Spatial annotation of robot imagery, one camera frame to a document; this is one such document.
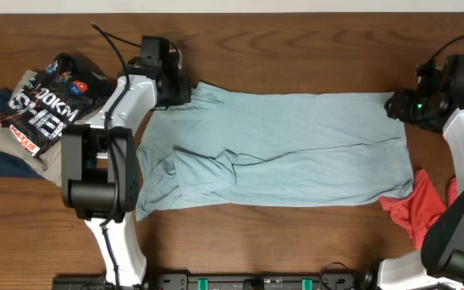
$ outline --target wooden table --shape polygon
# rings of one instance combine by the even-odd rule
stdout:
[[[174,40],[193,84],[251,93],[414,88],[415,65],[464,33],[464,14],[0,15],[0,88],[13,88],[26,69],[42,69],[60,52],[83,54],[115,77],[120,63],[91,21],[135,42]],[[118,46],[126,59],[139,53]],[[454,52],[464,52],[464,41]],[[413,166],[425,168],[445,198],[454,176],[449,148],[440,135],[407,129]],[[155,212],[136,227],[151,266],[192,273],[316,272],[332,261],[362,270],[412,250],[378,203],[217,205]],[[53,276],[104,269],[94,237],[64,207],[59,188],[0,178],[0,289],[47,289]]]

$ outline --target red fabric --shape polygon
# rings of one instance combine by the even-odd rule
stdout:
[[[423,169],[415,174],[415,184],[409,197],[403,200],[379,197],[379,202],[384,210],[390,211],[391,219],[406,229],[416,249],[422,248],[425,234],[446,210]]]

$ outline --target pile of clothes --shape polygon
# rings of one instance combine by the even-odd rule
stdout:
[[[94,116],[111,94],[106,77],[66,53],[26,71],[14,92],[0,89],[0,176],[61,186],[62,130]]]

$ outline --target light blue cloth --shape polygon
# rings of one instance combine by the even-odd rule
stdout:
[[[413,171],[391,93],[255,95],[200,83],[156,111],[137,155],[137,219],[155,209],[236,203],[363,205],[405,198]]]

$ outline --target wire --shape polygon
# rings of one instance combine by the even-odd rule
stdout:
[[[112,37],[113,39],[116,39],[116,40],[119,40],[119,41],[121,41],[121,42],[124,42],[125,44],[129,44],[129,45],[133,45],[133,46],[135,46],[135,47],[141,48],[140,45],[138,45],[138,44],[136,44],[136,43],[133,43],[133,42],[131,42],[131,41],[128,41],[128,40],[126,40],[126,39],[122,39],[121,37],[118,37],[118,36],[116,36],[116,35],[111,35],[109,32],[105,32],[105,34],[106,34],[107,36],[109,36],[109,37]]]
[[[119,94],[119,96],[116,98],[112,106],[110,106],[109,110],[105,112],[105,121],[103,123],[103,130],[105,132],[105,137],[106,137],[106,142],[107,142],[107,147],[108,147],[108,155],[109,158],[112,162],[112,169],[114,170],[114,204],[112,205],[112,210],[110,211],[109,216],[106,218],[104,222],[100,224],[101,231],[103,233],[103,236],[105,237],[105,244],[106,248],[109,252],[110,259],[112,260],[112,264],[114,266],[114,274],[115,274],[115,288],[117,290],[120,289],[119,285],[119,265],[118,262],[116,261],[116,258],[114,257],[114,252],[112,251],[112,245],[110,244],[109,236],[107,233],[107,228],[106,225],[112,221],[115,215],[115,211],[118,208],[118,203],[119,203],[119,172],[118,172],[118,164],[116,162],[116,156],[114,152],[114,146],[112,144],[112,139],[110,138],[110,133],[109,133],[109,123],[110,120],[112,119],[112,113],[114,112],[114,109],[118,105],[118,103],[121,101],[123,96],[128,92],[130,89],[130,75],[128,74],[128,70],[126,69],[126,64],[125,60],[122,58],[121,52],[116,48],[112,40],[110,40],[109,36],[96,24],[96,23],[91,23],[91,25],[105,37],[106,41],[110,44],[112,49],[116,52],[118,55],[119,60],[121,61],[122,65],[122,70],[125,73],[125,78],[126,78],[126,83],[125,87],[123,88],[123,91]]]
[[[436,56],[438,56],[441,52],[443,52],[446,48],[448,48],[451,44],[455,44],[457,43],[459,40],[461,39],[464,39],[464,35],[460,35],[458,37],[456,37],[455,39],[452,39],[450,40],[448,43],[445,43],[445,45],[443,45],[440,49],[438,49],[438,51],[436,53],[433,54],[433,56],[431,56],[431,58],[427,61],[426,64],[430,63],[431,61],[434,60],[434,58],[436,58]]]
[[[323,282],[323,274],[324,274],[323,272],[327,270],[328,267],[333,266],[333,265],[340,265],[340,266],[343,266],[346,270],[349,270],[349,268],[345,266],[344,263],[341,263],[341,262],[332,262],[332,263],[328,263],[327,265],[325,265],[325,267],[321,269],[320,284],[323,285],[323,287],[325,287],[325,289],[327,290],[332,290],[332,289],[329,286],[327,286],[327,283]]]
[[[103,233],[103,237],[105,238],[106,249],[109,252],[110,260],[112,260],[112,264],[114,265],[114,273],[116,275],[116,289],[120,289],[119,285],[119,266],[118,261],[116,261],[116,257],[114,256],[114,252],[112,251],[112,245],[110,245],[109,233],[106,226],[101,227],[101,232]]]

